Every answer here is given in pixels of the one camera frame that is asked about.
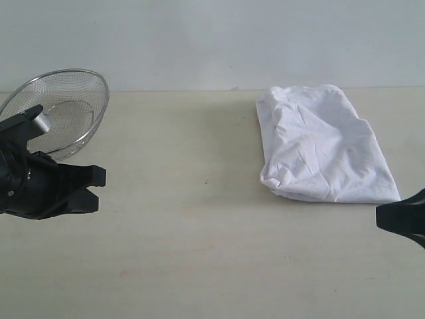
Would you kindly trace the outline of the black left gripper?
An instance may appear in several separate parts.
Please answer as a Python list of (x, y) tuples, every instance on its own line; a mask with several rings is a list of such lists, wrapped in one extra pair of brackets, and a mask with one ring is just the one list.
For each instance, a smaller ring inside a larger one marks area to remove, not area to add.
[(94, 213), (99, 198), (86, 188), (105, 186), (102, 167), (60, 164), (42, 152), (1, 146), (2, 214), (42, 220)]

